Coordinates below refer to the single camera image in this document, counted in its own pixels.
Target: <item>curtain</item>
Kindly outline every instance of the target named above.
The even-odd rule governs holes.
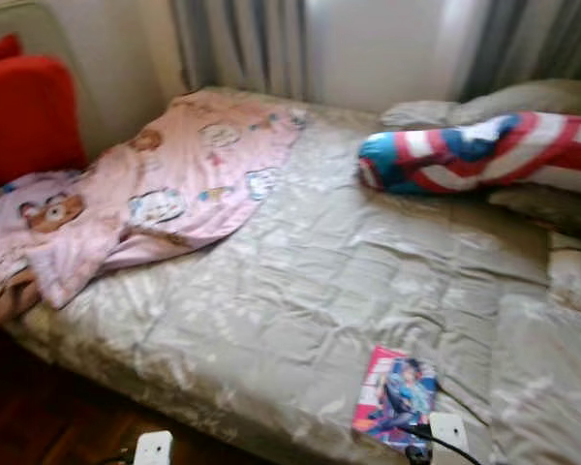
[[[491,0],[463,101],[536,78],[581,79],[581,0]]]
[[[188,89],[306,98],[303,0],[173,0],[173,8]]]

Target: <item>red cushion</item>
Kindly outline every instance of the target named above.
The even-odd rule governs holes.
[[[0,40],[0,60],[21,55],[21,44],[15,34],[9,34]]]
[[[0,186],[29,172],[85,164],[67,69],[42,56],[0,60]]]

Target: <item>anime magazine cover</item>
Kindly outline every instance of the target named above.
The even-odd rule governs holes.
[[[405,353],[377,346],[359,393],[352,427],[402,453],[410,445],[424,449],[425,441],[397,426],[428,424],[436,390],[433,367]]]

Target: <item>pillow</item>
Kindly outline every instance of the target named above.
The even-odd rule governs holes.
[[[551,234],[549,298],[581,312],[581,240]]]
[[[581,193],[581,116],[521,111],[453,128],[373,134],[361,180],[393,194],[530,182]]]
[[[394,105],[381,115],[384,126],[401,129],[424,129],[447,126],[447,117],[458,106],[457,102],[421,100]]]
[[[544,228],[581,237],[581,194],[522,184],[499,189],[488,201],[525,215]]]
[[[42,56],[0,60],[0,186],[85,163],[67,69]]]
[[[448,124],[474,124],[514,111],[544,111],[581,116],[581,80],[546,79],[512,85],[454,108]]]
[[[15,34],[9,34],[0,40],[0,60],[21,55],[21,44]]]

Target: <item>quilted bedspread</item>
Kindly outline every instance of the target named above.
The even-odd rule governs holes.
[[[407,463],[351,434],[375,344],[402,348],[436,366],[437,408],[463,416],[483,463],[581,464],[581,313],[547,303],[546,233],[485,204],[362,189],[356,153],[375,121],[309,107],[279,183],[237,233],[99,279],[10,332],[288,464]]]

